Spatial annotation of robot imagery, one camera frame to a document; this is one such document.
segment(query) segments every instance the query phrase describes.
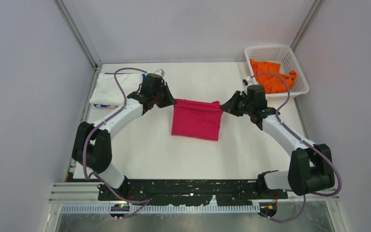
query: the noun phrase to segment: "robotic arm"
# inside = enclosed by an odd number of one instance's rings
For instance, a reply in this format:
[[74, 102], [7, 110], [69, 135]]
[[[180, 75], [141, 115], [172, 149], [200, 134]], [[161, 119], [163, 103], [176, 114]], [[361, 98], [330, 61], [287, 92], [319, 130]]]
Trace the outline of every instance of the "robotic arm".
[[124, 106], [119, 106], [94, 124], [82, 122], [77, 129], [72, 158], [82, 164], [87, 136], [96, 126], [104, 122], [90, 138], [96, 141], [87, 146], [86, 165], [115, 189], [120, 188], [126, 177], [112, 164], [112, 139], [131, 121], [152, 109], [155, 104], [159, 108], [176, 104], [163, 79], [162, 70], [160, 74], [148, 73], [139, 89], [127, 96], [125, 109], [116, 116], [109, 119]]
[[325, 144], [316, 145], [303, 136], [294, 136], [289, 132], [282, 125], [284, 119], [277, 116], [276, 109], [267, 106], [265, 90], [261, 85], [250, 85], [244, 92], [236, 91], [221, 109], [235, 116], [249, 115], [251, 122], [274, 138], [291, 157], [288, 171], [269, 171], [258, 175], [258, 192], [288, 189], [301, 196], [334, 186], [333, 169], [303, 142], [313, 145], [332, 161], [329, 147]]

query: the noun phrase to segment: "gray floor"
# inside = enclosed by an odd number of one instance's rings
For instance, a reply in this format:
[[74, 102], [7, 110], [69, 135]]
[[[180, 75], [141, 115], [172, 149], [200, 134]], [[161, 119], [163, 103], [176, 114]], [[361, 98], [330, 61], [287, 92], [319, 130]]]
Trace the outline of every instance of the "gray floor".
[[[301, 202], [278, 202], [275, 218], [296, 215]], [[307, 202], [304, 214], [290, 223], [268, 221], [258, 214], [170, 214], [137, 215], [114, 221], [110, 215], [64, 214], [57, 232], [333, 232], [325, 202]]]

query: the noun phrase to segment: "white table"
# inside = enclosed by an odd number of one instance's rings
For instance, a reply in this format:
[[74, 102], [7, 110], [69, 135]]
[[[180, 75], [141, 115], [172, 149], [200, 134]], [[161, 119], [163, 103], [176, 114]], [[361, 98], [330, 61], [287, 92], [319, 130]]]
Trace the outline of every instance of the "white table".
[[[174, 98], [221, 104], [242, 90], [242, 79], [249, 76], [245, 62], [104, 64], [101, 72], [123, 67], [163, 69]], [[268, 106], [277, 108], [284, 100], [268, 99]], [[88, 122], [110, 111], [92, 106]], [[171, 136], [172, 114], [173, 107], [155, 106], [112, 140], [112, 163], [121, 173], [144, 179], [255, 179], [264, 171], [289, 168], [288, 154], [248, 116], [223, 113], [216, 142]], [[281, 114], [292, 128], [302, 131], [293, 99]], [[84, 178], [79, 163], [73, 177]]]

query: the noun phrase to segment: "stack of folded cloth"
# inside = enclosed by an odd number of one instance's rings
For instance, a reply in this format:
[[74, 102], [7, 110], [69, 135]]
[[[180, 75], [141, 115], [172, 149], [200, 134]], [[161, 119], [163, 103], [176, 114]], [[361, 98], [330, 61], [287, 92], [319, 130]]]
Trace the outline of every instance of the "stack of folded cloth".
[[[144, 78], [145, 74], [142, 73], [117, 74], [117, 80], [126, 96], [136, 91]], [[114, 73], [99, 74], [89, 102], [97, 108], [116, 108], [123, 105], [124, 97], [114, 80]]]

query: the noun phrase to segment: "pink fabric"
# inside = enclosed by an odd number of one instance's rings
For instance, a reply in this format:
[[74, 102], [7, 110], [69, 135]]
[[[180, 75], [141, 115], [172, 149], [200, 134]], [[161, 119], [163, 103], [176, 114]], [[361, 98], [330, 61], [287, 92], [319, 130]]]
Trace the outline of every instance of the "pink fabric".
[[220, 102], [213, 103], [176, 99], [172, 135], [218, 141], [221, 116]]

